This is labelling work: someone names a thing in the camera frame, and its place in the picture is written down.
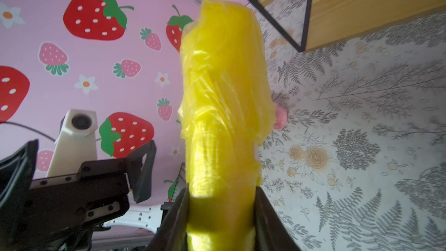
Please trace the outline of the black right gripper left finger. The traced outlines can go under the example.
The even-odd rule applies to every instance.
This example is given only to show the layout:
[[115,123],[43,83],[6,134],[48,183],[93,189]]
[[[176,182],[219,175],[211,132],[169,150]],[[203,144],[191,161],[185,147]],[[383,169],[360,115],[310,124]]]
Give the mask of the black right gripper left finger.
[[174,202],[165,202],[161,210],[161,225],[146,251],[187,251],[189,186],[180,191]]

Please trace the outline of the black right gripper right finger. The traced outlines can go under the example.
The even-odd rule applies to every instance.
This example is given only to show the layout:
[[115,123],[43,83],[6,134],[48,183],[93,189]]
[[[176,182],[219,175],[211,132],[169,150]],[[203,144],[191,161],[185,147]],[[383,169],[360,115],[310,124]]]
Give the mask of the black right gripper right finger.
[[261,187],[254,202],[255,251],[301,251],[288,234]]

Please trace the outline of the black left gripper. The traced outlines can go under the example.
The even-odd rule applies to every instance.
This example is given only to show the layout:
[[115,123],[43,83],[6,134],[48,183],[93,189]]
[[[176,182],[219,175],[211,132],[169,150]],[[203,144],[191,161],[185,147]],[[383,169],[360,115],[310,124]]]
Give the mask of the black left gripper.
[[126,173],[135,203],[152,195],[154,141],[126,161],[84,162],[76,174],[32,182],[38,148],[35,139],[1,160],[2,251],[13,250],[19,220],[23,251],[89,251],[95,228],[130,208]]

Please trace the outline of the yellow roll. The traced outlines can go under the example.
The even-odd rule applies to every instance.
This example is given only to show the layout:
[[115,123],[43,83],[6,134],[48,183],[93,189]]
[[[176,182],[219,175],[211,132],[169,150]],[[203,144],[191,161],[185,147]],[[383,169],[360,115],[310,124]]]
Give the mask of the yellow roll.
[[258,20],[240,3],[204,0],[180,56],[188,248],[251,251],[262,169],[257,147],[276,121]]

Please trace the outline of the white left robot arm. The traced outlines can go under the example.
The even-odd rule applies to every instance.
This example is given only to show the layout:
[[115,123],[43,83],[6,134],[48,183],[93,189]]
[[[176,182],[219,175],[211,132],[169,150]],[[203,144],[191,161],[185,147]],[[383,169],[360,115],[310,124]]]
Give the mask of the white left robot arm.
[[30,141],[1,161],[3,251],[89,251],[96,231],[160,227],[160,205],[142,205],[152,195],[153,141],[122,159],[82,157],[67,173],[34,179],[38,146]]

